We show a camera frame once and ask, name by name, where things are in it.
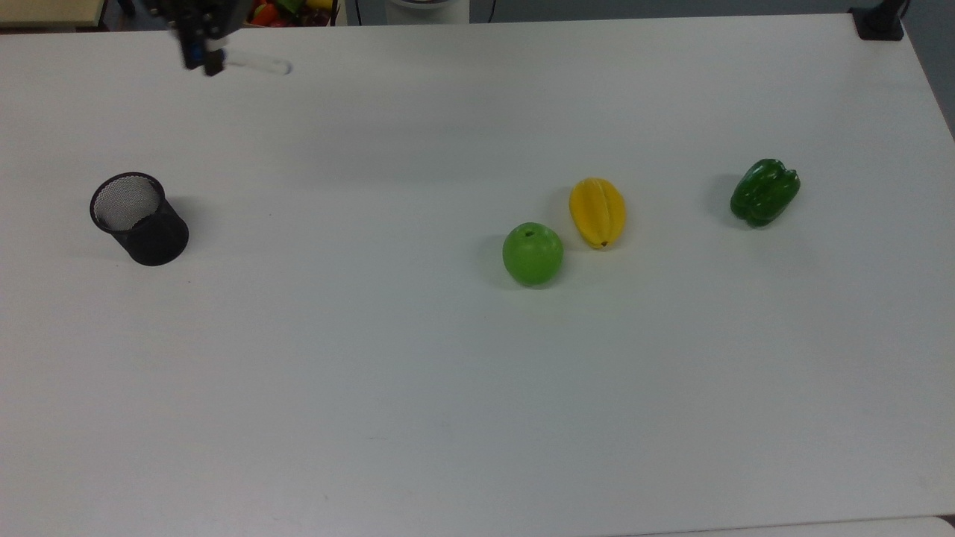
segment apple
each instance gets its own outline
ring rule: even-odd
[[[527,222],[504,239],[504,267],[524,286],[547,283],[561,269],[563,243],[550,227]]]

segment tabletop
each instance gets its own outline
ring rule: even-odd
[[[96,26],[103,0],[0,0],[0,28]]]
[[[955,512],[955,143],[849,15],[0,35],[0,533],[582,537]],[[802,190],[748,229],[755,161]],[[126,171],[190,225],[133,263]],[[570,187],[628,221],[587,247]],[[544,289],[500,260],[562,237]]]
[[[955,528],[934,517],[752,527],[673,533],[672,537],[952,537]]]

